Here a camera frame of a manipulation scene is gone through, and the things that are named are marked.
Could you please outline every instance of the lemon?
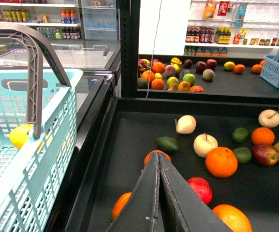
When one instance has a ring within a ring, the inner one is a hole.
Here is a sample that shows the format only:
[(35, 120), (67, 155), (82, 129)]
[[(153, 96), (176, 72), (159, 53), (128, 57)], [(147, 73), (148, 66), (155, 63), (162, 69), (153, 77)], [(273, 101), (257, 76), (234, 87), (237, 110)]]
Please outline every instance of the lemon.
[(178, 59), (178, 58), (176, 58), (176, 57), (174, 57), (174, 58), (172, 58), (172, 60), (170, 61), (170, 64), (171, 65), (175, 65), (175, 64), (177, 64), (177, 65), (182, 65), (182, 62)]
[(9, 133), (10, 142), (12, 142), (12, 144), (16, 148), (21, 149), (25, 142), (28, 140), (28, 133), (31, 129), (31, 124), (16, 127), (13, 131)]
[(160, 74), (160, 73), (156, 73), (156, 74), (154, 74), (154, 77), (155, 77), (155, 79), (161, 79), (161, 80), (163, 80), (163, 76), (162, 76), (162, 74)]
[(234, 62), (231, 62), (231, 61), (226, 62), (226, 63), (224, 64), (224, 68), (225, 68), (226, 70), (229, 70), (229, 71), (234, 70), (234, 67), (235, 67), (235, 64), (234, 64)]

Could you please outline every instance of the green apple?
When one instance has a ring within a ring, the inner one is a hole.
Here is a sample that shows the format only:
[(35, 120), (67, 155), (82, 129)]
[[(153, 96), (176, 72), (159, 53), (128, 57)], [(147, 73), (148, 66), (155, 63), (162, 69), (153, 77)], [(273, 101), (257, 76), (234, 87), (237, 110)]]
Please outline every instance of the green apple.
[(208, 156), (209, 151), (212, 149), (218, 147), (218, 142), (215, 139), (215, 137), (209, 135), (209, 134), (200, 134), (198, 135), (194, 142), (193, 147), (195, 150), (195, 153), (202, 157), (206, 158)]
[(170, 87), (172, 84), (179, 85), (179, 80), (178, 80), (178, 78), (176, 78), (176, 77), (174, 77), (174, 76), (168, 78), (168, 80), (167, 80), (167, 87)]
[(190, 84), (190, 86), (193, 86), (195, 84), (196, 78), (192, 73), (187, 73), (183, 76), (182, 81), (186, 81)]

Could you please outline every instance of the red apple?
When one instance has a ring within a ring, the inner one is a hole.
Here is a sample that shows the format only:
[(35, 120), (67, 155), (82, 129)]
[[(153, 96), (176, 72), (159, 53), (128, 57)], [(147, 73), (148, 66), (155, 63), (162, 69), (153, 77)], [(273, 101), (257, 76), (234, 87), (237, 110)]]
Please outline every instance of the red apple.
[(207, 69), (207, 65), (205, 62), (199, 61), (196, 63), (195, 70), (197, 73), (203, 73), (203, 71), (206, 69)]
[(201, 177), (192, 177), (187, 180), (190, 187), (202, 199), (205, 204), (209, 204), (212, 200), (212, 190), (209, 183)]
[(217, 61), (215, 59), (209, 59), (207, 60), (206, 65), (208, 69), (215, 69), (217, 66)]
[(190, 59), (186, 59), (183, 63), (187, 69), (192, 66), (192, 60), (190, 60)]
[(263, 166), (273, 166), (279, 161), (279, 151), (269, 144), (257, 144), (251, 148), (255, 160)]

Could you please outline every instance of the jar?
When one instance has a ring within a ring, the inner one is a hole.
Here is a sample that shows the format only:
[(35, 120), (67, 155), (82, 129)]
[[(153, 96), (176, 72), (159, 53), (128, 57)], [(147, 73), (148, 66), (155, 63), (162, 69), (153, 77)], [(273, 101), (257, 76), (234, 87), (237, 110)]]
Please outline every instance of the jar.
[(260, 39), (259, 45), (265, 45), (265, 39)]

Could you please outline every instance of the green fruit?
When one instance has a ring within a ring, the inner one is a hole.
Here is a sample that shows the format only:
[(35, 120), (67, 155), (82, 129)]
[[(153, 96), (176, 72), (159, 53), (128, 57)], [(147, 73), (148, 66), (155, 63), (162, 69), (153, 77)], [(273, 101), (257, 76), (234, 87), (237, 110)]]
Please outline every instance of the green fruit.
[(185, 76), (185, 74), (191, 73), (191, 70), (186, 69), (182, 72), (182, 76)]
[(158, 147), (160, 150), (167, 154), (174, 154), (179, 150), (179, 145), (176, 139), (163, 136), (156, 139)]
[(241, 144), (246, 140), (248, 134), (249, 133), (245, 128), (238, 127), (232, 133), (232, 140), (236, 143)]
[(138, 88), (148, 88), (148, 81), (142, 77), (137, 79)]
[(252, 153), (247, 147), (239, 147), (233, 150), (239, 164), (248, 163), (252, 158)]

